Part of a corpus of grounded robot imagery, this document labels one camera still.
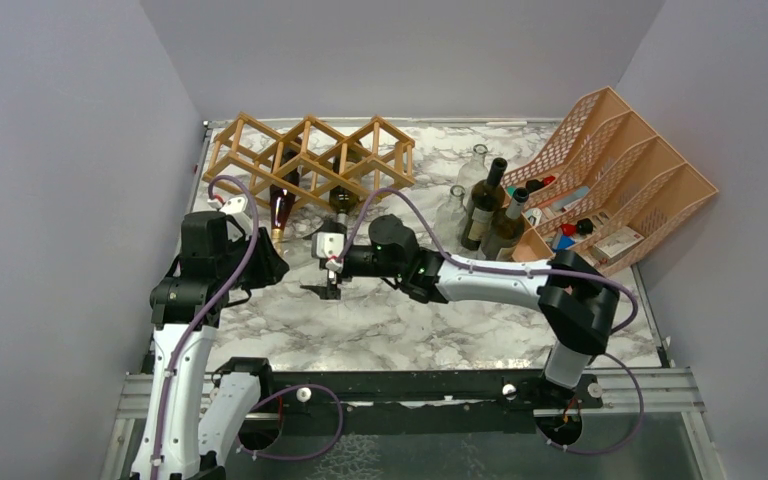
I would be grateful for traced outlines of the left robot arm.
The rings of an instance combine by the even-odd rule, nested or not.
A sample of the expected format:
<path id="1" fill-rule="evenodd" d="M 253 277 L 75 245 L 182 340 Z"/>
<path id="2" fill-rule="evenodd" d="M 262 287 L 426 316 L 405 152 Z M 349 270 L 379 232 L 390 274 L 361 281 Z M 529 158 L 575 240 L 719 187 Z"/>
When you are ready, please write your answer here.
<path id="1" fill-rule="evenodd" d="M 150 294 L 153 380 L 132 479 L 203 476 L 199 423 L 207 361 L 229 293 L 277 284 L 288 272 L 256 213 L 187 214 L 170 269 Z"/>

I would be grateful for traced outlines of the green wine bottle beige label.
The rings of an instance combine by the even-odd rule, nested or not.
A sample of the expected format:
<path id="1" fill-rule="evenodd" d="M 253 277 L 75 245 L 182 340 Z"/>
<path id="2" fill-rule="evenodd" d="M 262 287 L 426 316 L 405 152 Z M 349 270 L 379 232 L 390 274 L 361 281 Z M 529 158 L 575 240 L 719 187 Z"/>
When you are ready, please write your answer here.
<path id="1" fill-rule="evenodd" d="M 473 185 L 467 203 L 467 219 L 460 236 L 460 244 L 469 251 L 477 251 L 487 233 L 493 214 L 505 198 L 501 180 L 508 162 L 494 158 L 485 179 Z"/>

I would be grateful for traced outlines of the clear glass bottle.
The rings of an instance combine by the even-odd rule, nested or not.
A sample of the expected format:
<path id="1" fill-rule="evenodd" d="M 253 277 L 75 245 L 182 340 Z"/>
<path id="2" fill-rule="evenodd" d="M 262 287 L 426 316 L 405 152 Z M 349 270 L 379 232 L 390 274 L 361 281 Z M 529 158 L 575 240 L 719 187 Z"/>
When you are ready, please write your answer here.
<path id="1" fill-rule="evenodd" d="M 486 178 L 489 170 L 486 166 L 488 148 L 484 144 L 476 144 L 472 148 L 471 157 L 459 169 L 457 185 L 464 190 L 464 198 L 467 198 L 472 187 L 480 180 Z"/>
<path id="2" fill-rule="evenodd" d="M 448 198 L 437 209 L 433 229 L 446 251 L 457 251 L 463 232 L 467 211 L 464 206 L 466 190 L 461 185 L 454 185 L 449 190 Z"/>

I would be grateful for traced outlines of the dark green top wine bottle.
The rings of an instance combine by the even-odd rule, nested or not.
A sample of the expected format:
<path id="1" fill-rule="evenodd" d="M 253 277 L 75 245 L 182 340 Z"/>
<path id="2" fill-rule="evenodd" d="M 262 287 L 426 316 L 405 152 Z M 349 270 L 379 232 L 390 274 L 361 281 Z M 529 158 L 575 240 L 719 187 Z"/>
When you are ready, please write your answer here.
<path id="1" fill-rule="evenodd" d="M 493 214 L 490 226 L 480 245 L 481 255 L 484 259 L 508 261 L 512 258 L 513 252 L 526 230 L 523 211 L 528 199 L 528 189 L 519 187 L 512 194 L 508 206 Z"/>

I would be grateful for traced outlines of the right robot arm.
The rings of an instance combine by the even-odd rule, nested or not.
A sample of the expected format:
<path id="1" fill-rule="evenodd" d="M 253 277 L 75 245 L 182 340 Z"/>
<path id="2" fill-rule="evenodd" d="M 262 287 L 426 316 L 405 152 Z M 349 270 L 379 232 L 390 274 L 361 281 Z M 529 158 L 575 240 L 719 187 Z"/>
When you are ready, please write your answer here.
<path id="1" fill-rule="evenodd" d="M 325 284 L 311 291 L 336 300 L 341 283 L 377 278 L 423 304 L 483 301 L 540 312 L 556 343 L 537 393 L 552 407 L 576 395 L 585 368 L 607 350 L 620 286 L 574 252 L 524 263 L 469 259 L 420 246 L 394 215 L 373 220 L 368 235 L 369 244 L 351 245 L 335 221 L 310 234 L 311 255 L 326 273 Z"/>

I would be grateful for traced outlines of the dark bottle silver cap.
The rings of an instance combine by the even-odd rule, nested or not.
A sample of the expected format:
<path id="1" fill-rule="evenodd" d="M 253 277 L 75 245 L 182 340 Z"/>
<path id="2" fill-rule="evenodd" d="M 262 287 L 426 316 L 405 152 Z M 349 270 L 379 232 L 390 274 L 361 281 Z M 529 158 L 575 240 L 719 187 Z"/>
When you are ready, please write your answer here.
<path id="1" fill-rule="evenodd" d="M 345 167 L 349 168 L 362 160 L 362 156 L 354 149 L 348 149 L 345 155 Z M 348 226 L 349 214 L 358 206 L 359 196 L 342 186 L 335 186 L 329 192 L 329 205 L 336 214 L 336 222 L 343 227 Z"/>

